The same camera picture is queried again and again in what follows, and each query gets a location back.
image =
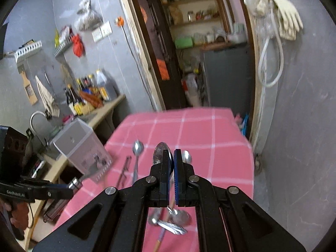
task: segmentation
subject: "spoon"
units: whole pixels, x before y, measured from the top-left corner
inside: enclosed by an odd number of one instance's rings
[[[154,154],[153,154],[153,165],[159,164],[162,162],[162,158],[163,158],[163,151],[167,150],[169,152],[169,157],[170,160],[173,159],[173,156],[171,154],[171,150],[168,147],[168,145],[165,142],[160,142],[155,150],[154,150]]]
[[[181,226],[178,226],[177,224],[168,223],[168,222],[165,222],[165,221],[158,220],[157,225],[161,226],[165,230],[168,230],[168,231],[172,232],[174,235],[184,235],[185,233],[187,233],[187,230],[185,230]]]
[[[134,165],[132,184],[134,184],[135,181],[138,180],[138,160],[139,160],[140,154],[143,152],[143,149],[144,149],[143,143],[139,140],[136,140],[132,148],[133,153],[135,155],[135,165]]]
[[[191,164],[191,162],[193,161],[190,153],[187,150],[182,151],[182,161],[183,163],[187,163],[187,164]]]
[[[170,219],[174,224],[185,226],[189,223],[190,215],[187,211],[175,208],[171,209],[170,207],[167,207],[167,209],[170,213]]]
[[[165,142],[160,142],[154,150],[153,165],[156,165],[162,162],[164,150],[167,150],[169,152],[169,157],[170,159],[172,159],[172,154],[171,154],[171,151],[168,145]],[[170,178],[169,186],[171,187],[173,184],[174,184],[174,175],[172,176],[172,178]],[[162,210],[163,208],[154,208],[152,214],[148,216],[148,219],[147,219],[148,223],[156,226],[158,220],[160,219]]]
[[[158,164],[158,163],[161,163],[162,157],[163,157],[163,150],[168,150],[170,158],[172,158],[171,151],[170,151],[169,147],[167,146],[167,144],[164,143],[164,142],[160,142],[154,150],[154,155],[153,155],[153,164],[154,165]],[[192,162],[191,155],[187,150],[182,151],[182,161],[184,163],[187,163],[187,164],[190,164]],[[170,179],[169,186],[171,187],[173,184],[174,184],[174,175]],[[167,208],[168,208],[168,211],[170,212],[170,214],[172,215],[171,208],[169,208],[169,207],[167,207]],[[148,223],[151,224],[151,225],[154,225],[154,226],[157,225],[157,221],[159,220],[159,218],[161,216],[162,210],[163,210],[163,208],[155,208],[153,210],[152,214],[148,216],[148,219],[147,219]],[[189,220],[189,213],[187,213],[186,211],[184,211],[184,210],[182,210],[182,211],[181,210],[175,210],[175,211],[178,212],[178,214],[172,215],[172,216],[177,216],[175,218],[177,221],[179,219]]]

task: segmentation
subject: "wooden chopstick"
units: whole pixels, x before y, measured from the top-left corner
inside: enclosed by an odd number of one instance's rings
[[[170,201],[170,204],[169,204],[170,209],[173,209],[174,206],[175,206],[175,197],[173,197],[173,199]],[[168,222],[169,217],[170,217],[170,213],[166,209],[166,216],[164,217],[163,221]],[[164,237],[165,233],[166,233],[166,230],[164,228],[162,228],[161,232],[160,232],[160,235],[159,235],[159,238],[158,238],[158,240],[155,243],[153,252],[158,252],[158,250],[159,250],[159,248],[161,246],[161,243],[162,243],[162,240],[163,240],[163,237]]]

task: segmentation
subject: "dish towel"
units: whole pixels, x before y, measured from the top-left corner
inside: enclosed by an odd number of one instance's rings
[[[55,99],[53,96],[49,93],[47,88],[42,84],[42,82],[39,80],[37,76],[36,83],[37,83],[37,90],[40,93],[44,108],[53,116],[53,117],[59,117],[59,108],[57,104],[55,103]]]

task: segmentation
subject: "red plastic bag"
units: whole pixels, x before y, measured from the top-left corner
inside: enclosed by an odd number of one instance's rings
[[[71,41],[74,43],[73,45],[73,51],[74,51],[74,54],[77,56],[77,57],[81,57],[83,55],[83,52],[84,52],[84,46],[83,46],[83,43],[81,41],[81,38],[79,37],[79,34],[73,36],[71,38]]]

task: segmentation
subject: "rubber glove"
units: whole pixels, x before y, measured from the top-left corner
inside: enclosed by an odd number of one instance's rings
[[[284,29],[295,29],[297,32],[303,29],[303,23],[295,6],[288,0],[273,0],[282,16]]]
[[[277,10],[277,18],[279,23],[279,35],[281,38],[294,41],[296,39],[296,30],[292,28],[284,28],[283,18],[279,10]]]

